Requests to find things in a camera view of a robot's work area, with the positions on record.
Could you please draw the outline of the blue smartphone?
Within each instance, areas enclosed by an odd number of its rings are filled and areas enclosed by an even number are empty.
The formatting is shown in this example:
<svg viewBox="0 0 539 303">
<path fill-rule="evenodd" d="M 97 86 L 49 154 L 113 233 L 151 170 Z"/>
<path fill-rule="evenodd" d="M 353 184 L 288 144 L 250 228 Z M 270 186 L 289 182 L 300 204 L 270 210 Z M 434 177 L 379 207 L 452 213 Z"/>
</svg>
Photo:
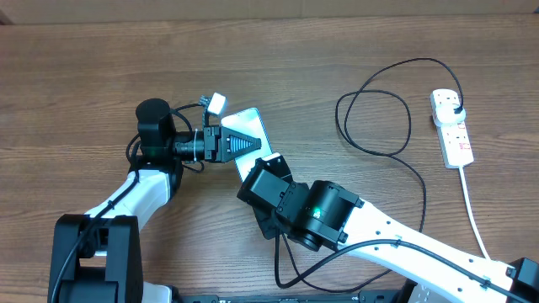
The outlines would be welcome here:
<svg viewBox="0 0 539 303">
<path fill-rule="evenodd" d="M 221 119 L 221 126 L 232 131 L 228 149 L 234 155 L 239 177 L 246 179 L 255 160 L 273 153 L 257 108 L 249 108 Z"/>
</svg>

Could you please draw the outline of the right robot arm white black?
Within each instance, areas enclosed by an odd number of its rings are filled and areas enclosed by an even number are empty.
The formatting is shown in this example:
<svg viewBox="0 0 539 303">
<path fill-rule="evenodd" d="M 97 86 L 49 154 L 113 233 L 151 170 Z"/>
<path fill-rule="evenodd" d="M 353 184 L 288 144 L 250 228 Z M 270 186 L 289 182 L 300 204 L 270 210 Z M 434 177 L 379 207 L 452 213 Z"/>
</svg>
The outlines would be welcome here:
<svg viewBox="0 0 539 303">
<path fill-rule="evenodd" d="M 538 264 L 474 256 L 411 229 L 357 194 L 329 181 L 297 183 L 278 153 L 236 161 L 238 198 L 259 215 L 268 239 L 285 234 L 309 250 L 350 254 L 424 285 L 450 302 L 536 302 Z"/>
</svg>

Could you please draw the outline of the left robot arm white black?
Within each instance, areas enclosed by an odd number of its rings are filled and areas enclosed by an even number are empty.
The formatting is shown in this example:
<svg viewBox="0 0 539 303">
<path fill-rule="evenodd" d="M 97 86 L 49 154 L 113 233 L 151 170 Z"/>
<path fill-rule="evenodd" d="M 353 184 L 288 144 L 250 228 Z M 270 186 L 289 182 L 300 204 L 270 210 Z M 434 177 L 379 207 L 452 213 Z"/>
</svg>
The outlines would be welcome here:
<svg viewBox="0 0 539 303">
<path fill-rule="evenodd" d="M 177 131 L 181 108 L 160 98 L 136 108 L 137 133 L 126 148 L 125 182 L 83 215 L 65 214 L 54 229 L 49 302 L 180 302 L 177 288 L 143 278 L 140 231 L 178 192 L 196 162 L 234 161 L 241 179 L 258 157 L 270 154 L 259 111 L 223 116 L 226 97 L 203 96 L 203 126 Z"/>
</svg>

